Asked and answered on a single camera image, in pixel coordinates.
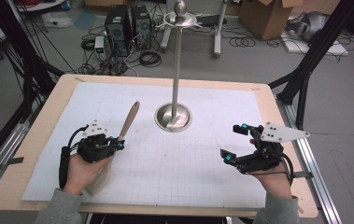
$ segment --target floor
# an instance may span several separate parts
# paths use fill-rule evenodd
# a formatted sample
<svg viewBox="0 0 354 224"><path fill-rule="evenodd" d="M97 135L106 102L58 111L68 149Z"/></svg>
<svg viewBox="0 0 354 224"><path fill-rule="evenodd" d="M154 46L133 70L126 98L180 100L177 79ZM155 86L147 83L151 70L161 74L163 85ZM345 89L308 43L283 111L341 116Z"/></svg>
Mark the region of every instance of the floor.
<svg viewBox="0 0 354 224"><path fill-rule="evenodd" d="M102 25L105 14L82 7L74 7L67 14L74 25L51 29L47 36L70 65L78 68L83 63L81 37L89 29ZM236 17L226 19L226 28L239 27ZM70 70L49 42L42 35L39 37L50 63L64 71ZM124 75L172 77L173 41L171 38L167 51L161 54L163 62L160 66L137 66ZM184 79L270 83L291 72L304 57L303 54L287 53L281 44L272 48L255 39L253 47L239 48L231 46L229 39L222 38L221 56L214 59L212 35L186 32L182 41L180 77ZM0 60L0 130L21 101L21 91L9 62ZM304 129L311 132L308 142L342 222L354 223L354 50L340 62L333 56L324 57L314 71L307 95ZM35 214L0 212L0 223L31 223ZM323 216L304 222L325 223Z"/></svg>

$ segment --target hand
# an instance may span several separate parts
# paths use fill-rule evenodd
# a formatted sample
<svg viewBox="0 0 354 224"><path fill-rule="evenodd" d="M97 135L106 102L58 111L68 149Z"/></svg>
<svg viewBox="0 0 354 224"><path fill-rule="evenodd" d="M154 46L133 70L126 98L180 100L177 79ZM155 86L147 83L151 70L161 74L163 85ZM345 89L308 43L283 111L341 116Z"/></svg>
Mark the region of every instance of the hand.
<svg viewBox="0 0 354 224"><path fill-rule="evenodd" d="M249 142L255 145L255 140L251 139ZM266 192L273 197L292 199L290 181L288 180L287 171L282 163L266 171L255 171L250 174L256 177L261 182Z"/></svg>
<svg viewBox="0 0 354 224"><path fill-rule="evenodd" d="M93 182L98 172L109 163L110 158L89 163L84 161L77 153L72 155L69 161L68 179L64 187L64 192L81 194Z"/></svg>

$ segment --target gray sleeve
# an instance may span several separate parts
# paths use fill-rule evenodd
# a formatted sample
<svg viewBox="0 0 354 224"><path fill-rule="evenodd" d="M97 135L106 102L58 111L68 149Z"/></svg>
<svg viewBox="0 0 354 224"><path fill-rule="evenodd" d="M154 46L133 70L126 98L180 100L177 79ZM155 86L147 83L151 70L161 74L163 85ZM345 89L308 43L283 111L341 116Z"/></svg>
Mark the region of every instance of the gray sleeve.
<svg viewBox="0 0 354 224"><path fill-rule="evenodd" d="M302 223L298 213L298 198L280 199L266 195L266 204L255 217L254 224L297 224Z"/></svg>
<svg viewBox="0 0 354 224"><path fill-rule="evenodd" d="M35 224L63 223L80 224L78 213L83 196L64 193L55 189L48 207L42 209L36 217Z"/></svg>

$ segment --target metal rod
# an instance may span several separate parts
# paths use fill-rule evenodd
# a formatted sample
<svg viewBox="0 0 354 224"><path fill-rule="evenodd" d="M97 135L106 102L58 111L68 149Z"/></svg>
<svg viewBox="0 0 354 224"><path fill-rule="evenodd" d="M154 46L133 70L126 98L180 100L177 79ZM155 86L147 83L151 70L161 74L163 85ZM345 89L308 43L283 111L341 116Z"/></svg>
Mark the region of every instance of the metal rod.
<svg viewBox="0 0 354 224"><path fill-rule="evenodd" d="M182 45L182 29L176 28L176 52L174 55L174 82L173 82L173 103L171 117L177 115L177 90L179 83L180 52Z"/></svg>

